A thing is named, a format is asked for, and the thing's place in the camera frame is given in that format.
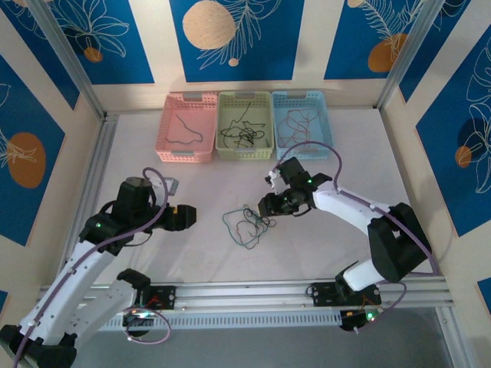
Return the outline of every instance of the blue-green string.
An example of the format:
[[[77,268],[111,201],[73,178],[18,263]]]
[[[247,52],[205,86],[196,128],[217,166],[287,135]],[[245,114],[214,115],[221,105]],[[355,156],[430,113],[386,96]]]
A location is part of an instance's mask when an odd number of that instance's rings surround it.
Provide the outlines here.
[[[244,215],[244,220],[241,220],[236,224],[236,233],[239,236],[239,240],[237,240],[237,238],[234,236],[234,234],[232,233],[232,229],[230,228],[229,224],[226,221],[226,216],[237,212],[242,212]],[[233,211],[224,213],[222,216],[222,221],[227,227],[227,230],[229,231],[230,238],[232,238],[232,240],[237,245],[240,245],[241,247],[244,247],[245,249],[248,250],[253,249],[259,243],[259,239],[261,235],[265,234],[268,231],[268,228],[274,228],[276,226],[276,220],[271,220],[270,218],[262,217],[256,211],[250,209],[247,205],[244,205],[242,209],[234,209]],[[244,222],[248,222],[249,224],[253,225],[255,229],[255,233],[249,232],[249,235],[252,238],[246,242],[242,240],[242,236],[239,233],[239,225]],[[255,243],[251,247],[248,247],[248,245],[253,242]]]

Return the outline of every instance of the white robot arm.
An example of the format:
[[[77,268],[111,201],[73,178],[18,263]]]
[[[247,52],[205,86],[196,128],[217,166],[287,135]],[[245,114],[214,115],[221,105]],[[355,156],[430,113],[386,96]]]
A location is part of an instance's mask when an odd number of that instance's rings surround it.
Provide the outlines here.
[[[311,177],[295,157],[271,171],[266,182],[275,192],[261,199],[261,216],[298,217],[311,209],[320,209],[349,222],[368,236],[371,258],[348,267],[336,277],[340,300],[381,281],[399,282],[431,253],[414,211],[404,203],[389,206],[373,202],[336,186],[325,174]],[[302,205],[307,210],[299,213]]]
[[[166,195],[161,195],[163,180]],[[97,277],[139,228],[151,235],[157,228],[181,231],[196,222],[195,208],[166,203],[177,185],[171,178],[128,178],[117,199],[87,220],[81,240],[43,298],[18,326],[6,325],[0,330],[0,345],[15,361],[20,357],[19,363],[26,367],[68,368],[80,347],[112,316],[129,307],[147,305],[152,297],[150,279],[128,269],[118,275],[105,295],[78,309]],[[111,240],[118,236],[120,240]]]

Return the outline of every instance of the red string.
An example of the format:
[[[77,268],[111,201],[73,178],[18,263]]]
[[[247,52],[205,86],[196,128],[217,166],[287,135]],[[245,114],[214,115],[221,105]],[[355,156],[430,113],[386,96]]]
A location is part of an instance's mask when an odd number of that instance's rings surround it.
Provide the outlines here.
[[[309,127],[311,122],[318,118],[319,110],[316,108],[289,110],[286,118],[278,124],[278,146],[286,148],[295,143],[311,140]],[[282,126],[284,127],[283,130],[290,130],[287,135],[282,135]]]
[[[148,301],[147,305],[145,305],[145,308],[148,308],[152,303],[160,303],[159,298],[157,296],[155,296],[155,295],[152,296],[152,298]]]

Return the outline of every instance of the black bracket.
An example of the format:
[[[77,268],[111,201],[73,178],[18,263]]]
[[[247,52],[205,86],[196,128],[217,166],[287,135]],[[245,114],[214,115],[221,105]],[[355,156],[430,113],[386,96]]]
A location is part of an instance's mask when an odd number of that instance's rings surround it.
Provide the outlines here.
[[[173,311],[174,304],[176,303],[176,289],[177,287],[173,285],[150,286],[144,307],[153,311]],[[128,326],[128,324],[135,327],[152,327],[154,318],[140,318],[132,315],[132,313],[127,313],[123,315],[123,327]],[[148,332],[148,330],[131,331],[130,335],[133,337],[142,337]]]
[[[349,307],[366,304],[380,305],[381,294],[376,285],[370,285],[362,291],[357,291],[342,297],[336,289],[335,282],[315,282],[305,293],[314,301],[314,307]]]
[[[147,308],[155,311],[173,311],[176,302],[176,287],[167,286],[150,286],[150,299],[147,302]]]

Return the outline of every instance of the floral illustration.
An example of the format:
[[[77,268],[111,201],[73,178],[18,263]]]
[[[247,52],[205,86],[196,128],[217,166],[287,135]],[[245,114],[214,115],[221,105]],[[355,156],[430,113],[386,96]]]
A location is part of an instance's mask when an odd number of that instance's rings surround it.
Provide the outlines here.
[[[460,129],[455,160],[462,168],[476,164],[476,193],[482,194],[491,188],[491,38],[474,64],[466,95],[471,119]]]
[[[44,38],[22,0],[2,1],[25,28]],[[106,0],[52,0],[48,5],[75,53],[93,63],[103,60],[104,51],[126,56],[118,37],[125,35],[130,25],[107,15]]]
[[[350,8],[364,11],[368,25],[377,33],[381,42],[368,58],[368,67],[373,72],[384,73],[392,69],[399,55],[410,26],[420,14],[427,0],[405,0],[403,8],[396,11],[392,0],[347,0]],[[446,0],[433,25],[440,30],[445,17],[457,16],[467,0]]]
[[[0,108],[7,102],[11,86],[0,84]],[[10,140],[0,130],[0,168],[8,170],[20,186],[36,188],[44,176],[46,155],[39,139],[31,133],[17,133]]]
[[[433,26],[441,29],[442,21],[444,18],[453,18],[460,14],[465,8],[467,0],[446,0],[443,3],[440,13],[438,13],[437,19],[433,22]]]
[[[200,70],[218,62],[231,67],[261,41],[259,22],[273,14],[282,0],[202,0],[183,18],[188,41],[199,48]]]

